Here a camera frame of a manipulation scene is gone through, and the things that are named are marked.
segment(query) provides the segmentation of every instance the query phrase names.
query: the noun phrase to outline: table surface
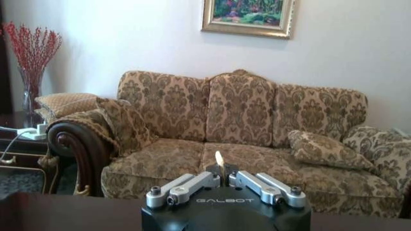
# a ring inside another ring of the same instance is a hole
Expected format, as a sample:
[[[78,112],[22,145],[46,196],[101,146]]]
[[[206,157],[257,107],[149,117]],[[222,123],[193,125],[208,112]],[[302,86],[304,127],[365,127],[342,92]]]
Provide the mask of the table surface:
[[[34,124],[37,124],[39,123],[41,118],[37,115],[33,118],[27,118],[23,112],[14,112],[13,114],[0,115],[0,126],[6,128],[25,128],[29,120],[33,120]],[[14,131],[0,130],[1,151],[5,149],[14,137]],[[46,140],[31,141],[17,139],[10,151],[43,154],[46,151]]]
[[[138,231],[144,200],[14,193],[0,201],[0,230]],[[411,230],[411,220],[313,213],[312,231]]]

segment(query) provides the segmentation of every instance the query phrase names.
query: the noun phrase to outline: glass vase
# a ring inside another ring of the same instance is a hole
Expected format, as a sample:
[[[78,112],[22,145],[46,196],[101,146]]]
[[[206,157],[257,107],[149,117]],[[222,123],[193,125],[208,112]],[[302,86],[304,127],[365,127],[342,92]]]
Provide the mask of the glass vase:
[[[22,111],[25,114],[23,127],[34,127],[41,123],[39,116],[34,112],[39,108],[38,103],[34,101],[35,97],[41,95],[41,80],[42,72],[38,75],[30,75],[22,69],[18,68],[21,80],[23,84],[22,93]]]

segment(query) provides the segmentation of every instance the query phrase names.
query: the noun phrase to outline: back cushion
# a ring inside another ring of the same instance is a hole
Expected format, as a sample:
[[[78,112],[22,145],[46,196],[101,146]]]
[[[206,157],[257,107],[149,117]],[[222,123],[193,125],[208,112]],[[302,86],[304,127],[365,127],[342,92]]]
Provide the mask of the back cushion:
[[[117,98],[133,104],[158,137],[204,141],[208,94],[202,79],[129,71],[121,77]]]
[[[206,141],[270,146],[274,83],[242,70],[209,82]]]
[[[364,122],[366,108],[366,97],[354,90],[278,85],[273,146],[288,147],[286,134],[294,129],[341,141],[349,128]]]

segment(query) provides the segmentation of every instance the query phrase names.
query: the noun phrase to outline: silver metal linkage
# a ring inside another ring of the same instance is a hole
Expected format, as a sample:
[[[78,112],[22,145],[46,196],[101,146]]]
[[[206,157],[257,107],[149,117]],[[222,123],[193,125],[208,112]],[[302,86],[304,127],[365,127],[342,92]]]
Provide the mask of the silver metal linkage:
[[[277,205],[284,200],[281,191],[246,171],[238,171],[234,175],[229,175],[229,185],[248,187],[260,196],[261,202],[269,205]]]
[[[145,194],[146,197],[146,206],[149,208],[158,208],[165,204],[165,198],[168,197],[169,190],[181,184],[184,184],[188,180],[193,178],[192,174],[184,174],[172,182],[165,184],[161,188],[158,186],[153,186],[150,191]]]
[[[220,176],[210,172],[201,172],[194,178],[192,178],[182,185],[173,187],[169,190],[166,197],[166,204],[169,206],[185,203],[189,200],[189,196],[201,187],[217,187],[220,185]]]
[[[289,187],[273,177],[265,173],[257,173],[256,177],[268,185],[276,187],[282,194],[286,204],[294,208],[302,208],[305,206],[305,194],[301,192],[300,187]]]

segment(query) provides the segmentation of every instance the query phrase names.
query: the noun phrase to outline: red berry branch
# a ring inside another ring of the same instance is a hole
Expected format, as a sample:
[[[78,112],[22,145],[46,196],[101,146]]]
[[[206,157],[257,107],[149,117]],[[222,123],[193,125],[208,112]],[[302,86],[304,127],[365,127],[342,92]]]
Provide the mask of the red berry branch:
[[[17,58],[23,86],[38,88],[45,65],[61,45],[61,36],[39,27],[31,32],[25,25],[15,27],[13,22],[3,23],[2,30]]]

